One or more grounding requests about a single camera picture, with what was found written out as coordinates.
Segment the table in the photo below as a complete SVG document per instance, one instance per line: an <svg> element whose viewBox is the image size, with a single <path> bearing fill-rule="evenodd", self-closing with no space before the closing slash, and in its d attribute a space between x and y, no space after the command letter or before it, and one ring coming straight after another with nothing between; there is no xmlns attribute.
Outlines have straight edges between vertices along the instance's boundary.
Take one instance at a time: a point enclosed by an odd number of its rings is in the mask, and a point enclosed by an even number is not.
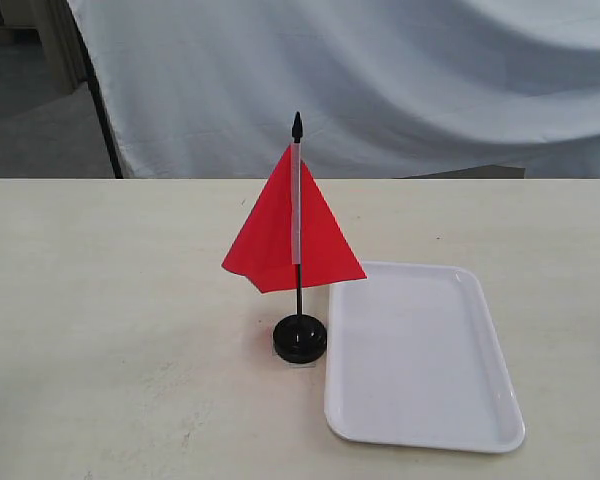
<svg viewBox="0 0 600 480"><path fill-rule="evenodd" d="M482 281L527 425L507 455L337 438L293 292L220 268L260 180L0 181L1 479L600 479L600 180L321 181L363 260ZM328 288L306 292L326 319Z"/></svg>

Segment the flag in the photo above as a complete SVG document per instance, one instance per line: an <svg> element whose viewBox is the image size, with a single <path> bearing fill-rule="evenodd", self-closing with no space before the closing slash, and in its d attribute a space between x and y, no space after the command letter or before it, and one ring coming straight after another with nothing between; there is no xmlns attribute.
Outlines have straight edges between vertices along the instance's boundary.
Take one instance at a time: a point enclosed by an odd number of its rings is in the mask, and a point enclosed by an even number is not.
<svg viewBox="0 0 600 480"><path fill-rule="evenodd" d="M222 266L261 293L297 286L292 258L292 160L289 147L269 177ZM302 287L366 278L311 172L301 162Z"/></svg>

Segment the white cloth backdrop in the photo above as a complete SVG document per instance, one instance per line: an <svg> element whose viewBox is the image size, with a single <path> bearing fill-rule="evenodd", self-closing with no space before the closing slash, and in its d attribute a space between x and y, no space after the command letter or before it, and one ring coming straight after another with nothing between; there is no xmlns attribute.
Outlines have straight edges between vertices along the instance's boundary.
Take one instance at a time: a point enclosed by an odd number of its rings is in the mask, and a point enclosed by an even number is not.
<svg viewBox="0 0 600 480"><path fill-rule="evenodd" d="M600 176L600 0L69 0L138 177Z"/></svg>

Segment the tray rim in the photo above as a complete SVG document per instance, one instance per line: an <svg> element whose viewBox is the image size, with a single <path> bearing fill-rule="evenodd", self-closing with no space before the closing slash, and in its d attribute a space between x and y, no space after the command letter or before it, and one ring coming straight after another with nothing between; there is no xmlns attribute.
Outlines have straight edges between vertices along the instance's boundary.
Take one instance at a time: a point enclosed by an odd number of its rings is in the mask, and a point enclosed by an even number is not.
<svg viewBox="0 0 600 480"><path fill-rule="evenodd" d="M514 450L517 450L526 439L526 425L524 419L522 417L522 411L520 409L520 405L518 403L518 399L515 393L515 389L513 386L513 381L511 379L511 375L506 365L506 361L504 358L504 353L502 351L502 347L500 345L500 341L498 340L498 334L495 329L495 324L493 323L493 318L491 316L491 311L489 310L489 306L484 295L484 291L482 288L482 284L478 277L470 270L459 267L455 265L439 265L439 264L423 264L423 263L405 263L405 262L387 262L387 261L374 261L374 260L366 260L360 261L363 269L367 266L399 266L405 268L425 268L429 270L453 270L456 272L462 272L463 274L472 278L475 282L477 293L480 299L480 303L482 304L482 308L486 314L487 320L487 330L489 335L489 341L491 342L493 348L495 349L495 354L497 358L497 366L503 375L503 379L505 381L506 387L510 394L510 399L513 406L513 413L515 416L517 432L515 437L507 443L484 443L484 442L435 442L435 441L409 441L408 443L396 443L390 441L382 441L381 439L364 439L360 437L356 437L354 434L347 433L346 429L343 425L339 425L338 420L334 417L333 412L330 409L332 402L330 402L330 388L329 388L329 379L333 378L333 369L334 360L329 352L330 348L327 348L327 360L326 360L326 372L325 372L325 394L324 394L324 414L327 420L327 424L329 428L336 434L338 437L348 440L351 442L359 442L359 443L368 443L368 444L377 444L377 445L391 445L391 446L400 446L400 447L415 447L415 448L432 448L432 449L440 449L440 450L454 450L454 451L467 451L467 452L476 452L476 453L488 453L488 454L496 454L496 453L509 453ZM342 289L346 288L348 282L341 282L337 284L332 284L329 286L329 325L332 323L332 319L335 318L335 309L336 302L335 298L342 291Z"/></svg>

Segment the plastic tray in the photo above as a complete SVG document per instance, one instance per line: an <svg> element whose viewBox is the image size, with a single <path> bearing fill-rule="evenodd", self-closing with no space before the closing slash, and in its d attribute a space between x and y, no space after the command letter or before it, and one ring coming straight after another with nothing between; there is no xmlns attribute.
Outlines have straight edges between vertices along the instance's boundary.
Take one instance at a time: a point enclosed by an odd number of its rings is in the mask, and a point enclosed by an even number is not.
<svg viewBox="0 0 600 480"><path fill-rule="evenodd" d="M525 426L478 279L364 262L331 286L325 414L352 441L503 453Z"/></svg>

